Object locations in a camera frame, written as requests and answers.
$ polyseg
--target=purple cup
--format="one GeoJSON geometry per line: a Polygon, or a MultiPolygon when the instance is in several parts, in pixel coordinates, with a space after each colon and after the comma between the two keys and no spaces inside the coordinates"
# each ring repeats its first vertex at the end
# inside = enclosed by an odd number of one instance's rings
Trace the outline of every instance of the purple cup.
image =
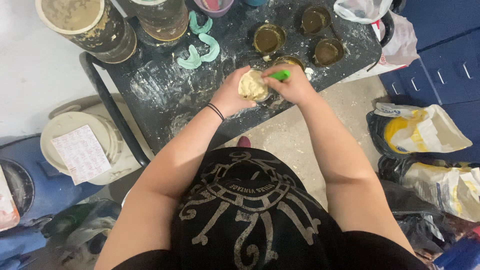
{"type": "Polygon", "coordinates": [[[205,8],[204,4],[202,3],[202,0],[194,0],[194,1],[195,1],[195,4],[197,4],[197,6],[200,7],[202,12],[205,13],[208,17],[211,17],[211,18],[218,18],[218,17],[221,17],[221,16],[225,15],[225,13],[227,13],[227,11],[230,9],[230,7],[233,4],[233,0],[223,0],[222,6],[224,6],[224,8],[220,9],[220,10],[213,11],[213,10],[209,10],[209,9],[205,8]]]}

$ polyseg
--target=dough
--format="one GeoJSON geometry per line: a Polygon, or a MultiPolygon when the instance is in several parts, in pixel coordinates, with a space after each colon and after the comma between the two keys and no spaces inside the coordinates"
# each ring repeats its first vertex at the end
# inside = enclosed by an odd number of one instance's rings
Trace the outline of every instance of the dough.
{"type": "Polygon", "coordinates": [[[196,35],[200,33],[206,33],[212,28],[212,18],[208,18],[207,22],[203,26],[199,26],[197,23],[197,14],[195,13],[195,11],[190,11],[188,17],[190,19],[190,30],[196,35]]]}
{"type": "Polygon", "coordinates": [[[202,62],[211,62],[211,61],[215,60],[215,58],[220,53],[220,45],[218,44],[218,42],[213,37],[211,37],[207,34],[204,34],[204,33],[200,33],[198,35],[198,38],[201,41],[205,42],[207,45],[210,46],[209,53],[205,54],[205,55],[202,55],[200,57],[202,62]]]}
{"type": "Polygon", "coordinates": [[[177,62],[183,68],[196,69],[202,64],[202,61],[200,60],[200,55],[198,54],[197,49],[194,45],[190,45],[188,47],[188,51],[190,52],[190,56],[188,57],[188,59],[185,60],[179,57],[177,58],[177,62]]]}
{"type": "Polygon", "coordinates": [[[239,83],[239,95],[244,99],[260,101],[268,96],[268,86],[264,84],[261,71],[250,70],[239,83]]]}

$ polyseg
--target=bucket lid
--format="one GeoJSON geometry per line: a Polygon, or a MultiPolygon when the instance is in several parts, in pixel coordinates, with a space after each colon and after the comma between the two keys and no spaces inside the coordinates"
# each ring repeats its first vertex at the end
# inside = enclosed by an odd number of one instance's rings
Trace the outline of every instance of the bucket lid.
{"type": "Polygon", "coordinates": [[[84,112],[72,111],[63,113],[47,123],[40,137],[40,147],[45,159],[53,167],[66,175],[70,175],[70,172],[51,140],[85,125],[88,125],[90,129],[92,129],[93,134],[102,146],[110,163],[112,163],[112,161],[115,162],[121,154],[121,149],[117,147],[118,142],[121,142],[122,138],[119,138],[119,135],[113,131],[114,129],[112,129],[108,120],[84,112]]]}

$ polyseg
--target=white plastic bag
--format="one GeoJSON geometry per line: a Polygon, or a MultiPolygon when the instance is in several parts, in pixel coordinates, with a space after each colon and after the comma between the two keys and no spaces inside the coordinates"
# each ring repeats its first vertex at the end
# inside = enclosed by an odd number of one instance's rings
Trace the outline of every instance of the white plastic bag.
{"type": "Polygon", "coordinates": [[[373,113],[393,117],[384,128],[384,140],[397,153],[449,153],[473,145],[436,104],[420,108],[377,103],[373,113]]]}
{"type": "MultiPolygon", "coordinates": [[[[369,64],[365,68],[355,72],[340,82],[346,83],[355,81],[358,79],[370,77],[373,75],[382,74],[388,71],[404,68],[412,63],[420,56],[417,54],[417,36],[413,30],[413,25],[405,17],[397,15],[389,11],[392,15],[393,22],[395,24],[395,30],[393,32],[390,42],[382,48],[382,56],[377,65],[367,72],[372,64],[369,64]]],[[[381,40],[384,27],[380,22],[372,24],[373,30],[377,35],[378,40],[381,40]]]]}
{"type": "Polygon", "coordinates": [[[392,0],[336,0],[333,9],[345,20],[371,24],[380,20],[391,4],[392,0]]]}
{"type": "Polygon", "coordinates": [[[440,210],[472,222],[480,221],[480,169],[412,164],[400,184],[440,210]]]}

